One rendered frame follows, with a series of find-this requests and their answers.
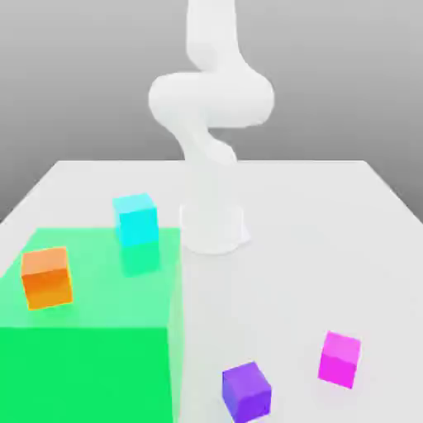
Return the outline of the small cyan cube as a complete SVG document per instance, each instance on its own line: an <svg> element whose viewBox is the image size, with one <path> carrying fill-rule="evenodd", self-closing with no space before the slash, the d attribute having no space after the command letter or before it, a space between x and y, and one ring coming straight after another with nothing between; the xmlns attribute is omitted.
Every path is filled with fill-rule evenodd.
<svg viewBox="0 0 423 423"><path fill-rule="evenodd" d="M156 242L159 239L157 207L148 193L112 199L116 232L124 247Z"/></svg>

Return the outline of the small orange cube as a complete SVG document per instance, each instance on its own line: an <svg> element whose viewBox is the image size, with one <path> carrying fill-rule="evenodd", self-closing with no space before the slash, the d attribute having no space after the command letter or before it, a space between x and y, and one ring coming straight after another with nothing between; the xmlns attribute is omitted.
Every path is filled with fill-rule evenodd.
<svg viewBox="0 0 423 423"><path fill-rule="evenodd" d="M69 258L64 246L23 253L21 281L30 311L73 302Z"/></svg>

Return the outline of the small purple cube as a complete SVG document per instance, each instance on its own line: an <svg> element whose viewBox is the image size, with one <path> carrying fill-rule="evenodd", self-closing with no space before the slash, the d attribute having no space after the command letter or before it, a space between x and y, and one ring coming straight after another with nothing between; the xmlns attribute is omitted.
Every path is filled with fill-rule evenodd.
<svg viewBox="0 0 423 423"><path fill-rule="evenodd" d="M235 423L248 423L270 413L272 387L253 361L222 372L222 398Z"/></svg>

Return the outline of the small magenta cube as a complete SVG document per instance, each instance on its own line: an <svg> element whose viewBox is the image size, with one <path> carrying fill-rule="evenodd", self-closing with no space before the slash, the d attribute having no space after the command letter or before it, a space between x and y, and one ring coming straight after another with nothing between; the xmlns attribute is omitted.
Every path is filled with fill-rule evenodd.
<svg viewBox="0 0 423 423"><path fill-rule="evenodd" d="M352 389L360 356L360 340L328 331L321 351L318 378Z"/></svg>

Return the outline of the large green box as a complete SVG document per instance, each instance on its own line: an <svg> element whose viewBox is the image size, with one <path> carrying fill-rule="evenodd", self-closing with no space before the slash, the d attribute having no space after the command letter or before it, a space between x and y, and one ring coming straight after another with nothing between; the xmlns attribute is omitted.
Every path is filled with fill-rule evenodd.
<svg viewBox="0 0 423 423"><path fill-rule="evenodd" d="M72 303L31 311L21 260L0 277L0 423L178 423L183 372L180 234L125 250L109 228L42 228L63 246Z"/></svg>

